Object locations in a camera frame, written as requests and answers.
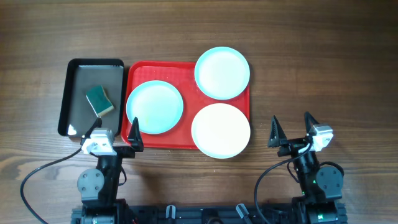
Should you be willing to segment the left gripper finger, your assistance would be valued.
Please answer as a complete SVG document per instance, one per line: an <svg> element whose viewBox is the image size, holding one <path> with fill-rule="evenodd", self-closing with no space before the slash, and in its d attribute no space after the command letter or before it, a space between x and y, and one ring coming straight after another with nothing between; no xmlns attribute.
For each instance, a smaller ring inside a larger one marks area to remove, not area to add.
<svg viewBox="0 0 398 224"><path fill-rule="evenodd" d="M141 137L141 132L139 129L138 118L133 119L131 129L128 135L128 141L130 142L130 147L136 152L142 152L144 150L144 143Z"/></svg>
<svg viewBox="0 0 398 224"><path fill-rule="evenodd" d="M91 133L93 132L93 130L94 130L95 128L100 128L100 127L102 127L102 119L101 119L101 118L97 118L97 119L95 120L95 122L91 125L91 127L89 128L89 130L87 130L87 132L86 132L84 135L82 135L82 138L83 138L83 139L89 138L90 135L91 135Z"/></svg>

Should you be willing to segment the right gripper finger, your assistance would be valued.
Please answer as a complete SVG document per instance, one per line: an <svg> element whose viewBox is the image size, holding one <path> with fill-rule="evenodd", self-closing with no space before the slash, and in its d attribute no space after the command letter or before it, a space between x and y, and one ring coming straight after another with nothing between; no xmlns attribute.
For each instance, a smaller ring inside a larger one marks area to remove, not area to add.
<svg viewBox="0 0 398 224"><path fill-rule="evenodd" d="M267 146L268 147L280 147L284 144L287 144L287 137L286 137L278 119L274 115L272 117L271 131L270 131L270 136L269 136Z"/></svg>
<svg viewBox="0 0 398 224"><path fill-rule="evenodd" d="M313 125L319 124L319 122L308 111L304 113L304 121L306 133L310 132Z"/></svg>

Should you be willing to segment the green yellow sponge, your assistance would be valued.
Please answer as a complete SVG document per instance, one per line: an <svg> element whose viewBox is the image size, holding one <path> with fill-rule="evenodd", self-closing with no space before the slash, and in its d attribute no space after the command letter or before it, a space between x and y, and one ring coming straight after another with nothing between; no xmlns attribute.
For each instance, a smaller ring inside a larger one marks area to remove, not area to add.
<svg viewBox="0 0 398 224"><path fill-rule="evenodd" d="M104 88L97 85L86 92L86 98L97 117L102 117L112 111L114 106L107 97Z"/></svg>

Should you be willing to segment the white plate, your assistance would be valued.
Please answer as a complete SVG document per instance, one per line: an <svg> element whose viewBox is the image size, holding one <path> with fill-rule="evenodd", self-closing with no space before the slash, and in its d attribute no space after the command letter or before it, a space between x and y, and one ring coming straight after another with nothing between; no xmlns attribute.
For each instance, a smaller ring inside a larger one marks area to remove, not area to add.
<svg viewBox="0 0 398 224"><path fill-rule="evenodd" d="M215 103L201 109L192 121L191 134L196 147L215 159L229 159L249 143L251 127L235 106Z"/></svg>

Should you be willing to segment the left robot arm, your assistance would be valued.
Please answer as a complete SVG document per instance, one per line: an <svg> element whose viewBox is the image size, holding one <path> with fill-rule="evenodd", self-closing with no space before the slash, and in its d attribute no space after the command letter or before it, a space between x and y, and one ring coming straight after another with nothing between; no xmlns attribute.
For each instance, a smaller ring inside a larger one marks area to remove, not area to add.
<svg viewBox="0 0 398 224"><path fill-rule="evenodd" d="M135 158L136 152L144 150L144 143L137 118L133 119L128 135L129 146L113 146L114 134L102 128L102 119L97 118L81 139L85 154L98 159L94 169L87 169L77 180L81 193L81 209L72 211L71 223L137 223L138 219L125 199L118 199L122 162L125 158Z"/></svg>

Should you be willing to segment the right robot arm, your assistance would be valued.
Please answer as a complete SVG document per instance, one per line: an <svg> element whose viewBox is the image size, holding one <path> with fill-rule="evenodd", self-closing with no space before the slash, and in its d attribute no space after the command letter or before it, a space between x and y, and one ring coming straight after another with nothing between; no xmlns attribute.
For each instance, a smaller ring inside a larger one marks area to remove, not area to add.
<svg viewBox="0 0 398 224"><path fill-rule="evenodd" d="M306 136L287 139L276 117L272 118L269 147L278 147L279 157L293 159L302 196L294 197L287 212L289 223L347 223L342 198L344 170L334 162L319 162L316 153L329 145L333 130L305 113Z"/></svg>

